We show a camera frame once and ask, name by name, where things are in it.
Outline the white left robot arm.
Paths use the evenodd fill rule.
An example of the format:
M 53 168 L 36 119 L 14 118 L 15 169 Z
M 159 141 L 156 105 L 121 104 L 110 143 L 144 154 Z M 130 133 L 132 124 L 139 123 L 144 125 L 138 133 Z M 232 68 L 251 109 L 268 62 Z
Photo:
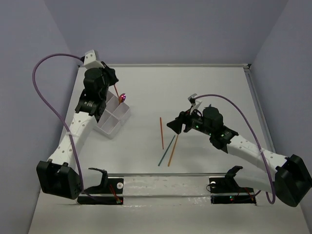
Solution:
M 118 82 L 114 69 L 103 61 L 84 73 L 84 89 L 70 125 L 65 124 L 66 135 L 46 161 L 36 167 L 44 193 L 76 199 L 84 191 L 83 176 L 78 155 L 105 109 L 108 89 Z

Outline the yellow chopstick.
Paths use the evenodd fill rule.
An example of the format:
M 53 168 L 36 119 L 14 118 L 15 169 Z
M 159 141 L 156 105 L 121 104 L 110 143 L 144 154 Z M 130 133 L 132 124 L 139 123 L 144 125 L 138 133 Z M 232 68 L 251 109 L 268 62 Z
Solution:
M 173 148 L 172 148 L 172 151 L 171 151 L 171 155 L 170 155 L 170 158 L 169 158 L 169 161 L 168 161 L 168 164 L 167 164 L 168 167 L 170 167 L 170 165 L 171 165 L 172 158 L 173 158 L 173 155 L 175 153 L 178 137 L 179 137 L 179 135 L 176 135 L 175 142 L 174 142 L 174 145 L 173 145 Z

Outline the orange chopstick left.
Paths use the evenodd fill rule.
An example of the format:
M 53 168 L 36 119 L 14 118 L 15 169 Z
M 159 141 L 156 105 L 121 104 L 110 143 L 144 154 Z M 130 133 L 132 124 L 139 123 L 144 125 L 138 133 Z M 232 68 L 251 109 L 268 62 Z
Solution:
M 162 149 L 164 150 L 162 117 L 159 118 L 159 122 L 160 122 L 161 144 L 162 144 Z

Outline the white divided utensil container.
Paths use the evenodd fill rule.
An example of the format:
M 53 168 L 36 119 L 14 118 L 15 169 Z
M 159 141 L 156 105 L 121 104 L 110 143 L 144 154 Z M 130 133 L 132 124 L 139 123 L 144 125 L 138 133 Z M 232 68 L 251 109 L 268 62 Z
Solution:
M 94 130 L 108 139 L 113 139 L 130 116 L 130 107 L 125 102 L 119 104 L 117 96 L 108 91 L 106 108 Z

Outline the teal chopstick centre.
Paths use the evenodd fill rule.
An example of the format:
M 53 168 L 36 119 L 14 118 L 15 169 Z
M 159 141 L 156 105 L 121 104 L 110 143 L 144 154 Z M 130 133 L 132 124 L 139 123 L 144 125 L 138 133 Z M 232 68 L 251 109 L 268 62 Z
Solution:
M 165 150 L 163 156 L 161 157 L 161 159 L 160 159 L 160 161 L 159 161 L 159 163 L 158 163 L 158 165 L 157 165 L 158 167 L 162 164 L 162 162 L 163 162 L 163 160 L 164 160 L 164 158 L 165 158 L 165 156 L 166 156 L 166 154 L 167 154 L 169 148 L 171 147 L 171 145 L 172 145 L 172 143 L 173 143 L 175 137 L 176 137 L 176 136 L 173 136 L 173 138 L 171 139 L 171 141 L 170 141 L 168 147 L 166 148 L 166 150 Z

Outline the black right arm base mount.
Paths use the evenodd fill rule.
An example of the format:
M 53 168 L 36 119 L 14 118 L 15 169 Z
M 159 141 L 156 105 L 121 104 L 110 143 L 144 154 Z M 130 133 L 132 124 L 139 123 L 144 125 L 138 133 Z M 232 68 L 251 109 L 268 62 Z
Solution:
M 253 188 L 239 187 L 234 180 L 242 166 L 234 166 L 223 177 L 211 177 L 206 190 L 211 194 L 212 204 L 254 204 Z

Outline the iridescent ornate spoon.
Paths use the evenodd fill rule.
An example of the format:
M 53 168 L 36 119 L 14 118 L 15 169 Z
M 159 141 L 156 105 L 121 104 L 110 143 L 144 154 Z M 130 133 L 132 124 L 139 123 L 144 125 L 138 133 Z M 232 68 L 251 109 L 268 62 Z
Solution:
M 126 100 L 126 94 L 122 93 L 119 97 L 118 97 L 118 101 L 119 104 L 123 103 Z

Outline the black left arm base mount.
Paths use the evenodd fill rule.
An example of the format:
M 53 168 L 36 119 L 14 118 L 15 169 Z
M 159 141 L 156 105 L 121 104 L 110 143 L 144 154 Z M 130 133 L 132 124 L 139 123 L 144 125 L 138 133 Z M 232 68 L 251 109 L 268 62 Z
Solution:
M 123 205 L 124 178 L 109 177 L 104 169 L 89 168 L 101 173 L 101 181 L 97 186 L 91 186 L 80 194 L 77 203 L 80 205 Z

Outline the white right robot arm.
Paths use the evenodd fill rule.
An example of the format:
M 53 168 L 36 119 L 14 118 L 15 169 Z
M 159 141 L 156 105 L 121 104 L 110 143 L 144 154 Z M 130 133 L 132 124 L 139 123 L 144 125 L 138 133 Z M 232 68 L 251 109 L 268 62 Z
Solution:
M 197 109 L 182 111 L 167 123 L 167 127 L 176 134 L 191 129 L 206 134 L 218 150 L 241 158 L 265 172 L 265 175 L 243 176 L 237 174 L 243 170 L 242 166 L 231 168 L 224 179 L 229 191 L 250 187 L 272 193 L 284 204 L 296 207 L 312 187 L 312 177 L 301 157 L 279 155 L 251 143 L 225 126 L 223 115 L 215 107 L 206 107 L 202 113 Z

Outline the aluminium table edge rail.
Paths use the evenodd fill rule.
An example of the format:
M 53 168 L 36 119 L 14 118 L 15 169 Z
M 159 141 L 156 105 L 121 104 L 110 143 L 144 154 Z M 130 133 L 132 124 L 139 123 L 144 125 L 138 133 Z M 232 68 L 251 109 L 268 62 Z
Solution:
M 249 69 L 249 64 L 109 64 L 111 68 L 117 67 L 220 67 Z

